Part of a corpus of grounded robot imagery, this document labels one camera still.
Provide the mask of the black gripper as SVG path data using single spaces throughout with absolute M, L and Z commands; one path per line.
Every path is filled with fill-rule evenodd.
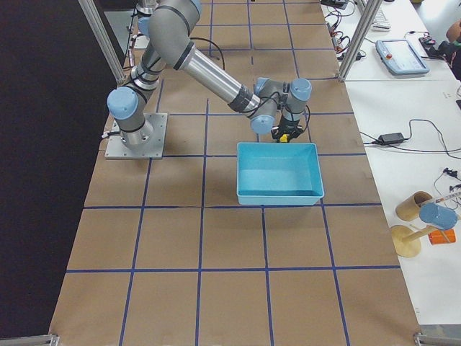
M 278 143 L 282 135 L 287 134 L 288 143 L 304 134 L 305 129 L 303 126 L 298 123 L 280 123 L 278 126 L 275 126 L 271 129 L 272 139 Z

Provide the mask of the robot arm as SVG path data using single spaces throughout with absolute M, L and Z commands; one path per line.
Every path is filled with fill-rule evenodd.
M 138 30 L 146 37 L 149 37 L 149 21 L 157 6 L 157 0 L 137 0 L 136 13 L 138 18 Z
M 140 18 L 148 46 L 127 81 L 107 98 L 122 145 L 138 149 L 153 141 L 158 128 L 143 111 L 165 66 L 189 74 L 234 112 L 244 114 L 256 134 L 288 142 L 304 133 L 300 118 L 307 109 L 311 83 L 304 78 L 285 82 L 260 77 L 249 89 L 197 48 L 191 33 L 201 13 L 200 1 L 158 1 L 149 17 Z

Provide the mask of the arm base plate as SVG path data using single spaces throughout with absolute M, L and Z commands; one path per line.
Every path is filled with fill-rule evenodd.
M 123 132 L 114 120 L 108 136 L 106 159 L 162 159 L 168 113 L 144 114 L 143 127 L 132 133 Z

